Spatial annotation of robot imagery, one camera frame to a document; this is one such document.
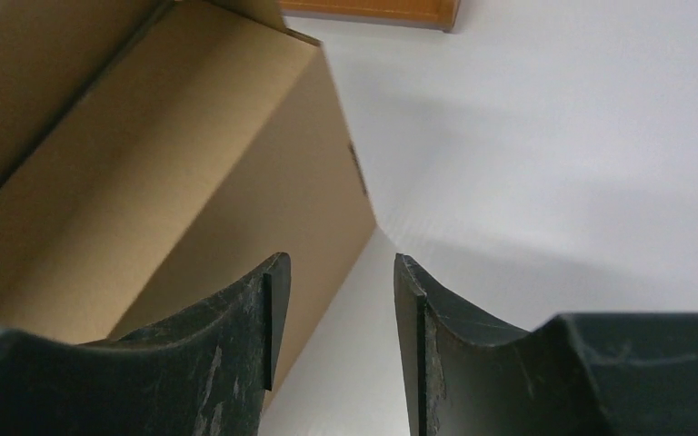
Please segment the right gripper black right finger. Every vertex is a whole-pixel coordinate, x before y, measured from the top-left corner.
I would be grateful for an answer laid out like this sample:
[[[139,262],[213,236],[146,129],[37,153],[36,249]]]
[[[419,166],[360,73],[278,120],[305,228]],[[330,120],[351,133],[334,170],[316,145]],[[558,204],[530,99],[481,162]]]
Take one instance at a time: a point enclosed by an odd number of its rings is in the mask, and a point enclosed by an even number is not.
[[[698,435],[698,312],[571,312],[525,331],[394,259],[413,435]]]

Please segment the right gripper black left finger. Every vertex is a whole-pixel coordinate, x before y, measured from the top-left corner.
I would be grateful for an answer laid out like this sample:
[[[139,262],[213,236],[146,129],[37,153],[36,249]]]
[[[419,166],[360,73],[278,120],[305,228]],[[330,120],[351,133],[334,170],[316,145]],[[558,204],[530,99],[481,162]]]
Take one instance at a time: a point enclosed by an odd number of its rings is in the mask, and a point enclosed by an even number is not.
[[[290,290],[290,256],[275,253],[117,340],[0,327],[0,435],[255,435]]]

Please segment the brown cardboard box sheet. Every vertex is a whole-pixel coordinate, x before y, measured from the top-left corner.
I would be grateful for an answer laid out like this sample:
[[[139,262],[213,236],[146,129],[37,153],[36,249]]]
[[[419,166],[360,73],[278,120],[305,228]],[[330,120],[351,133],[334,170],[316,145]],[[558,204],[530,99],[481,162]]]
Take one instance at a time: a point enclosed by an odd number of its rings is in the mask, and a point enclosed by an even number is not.
[[[274,1],[0,1],[0,324],[124,335],[291,259],[280,387],[374,231]]]

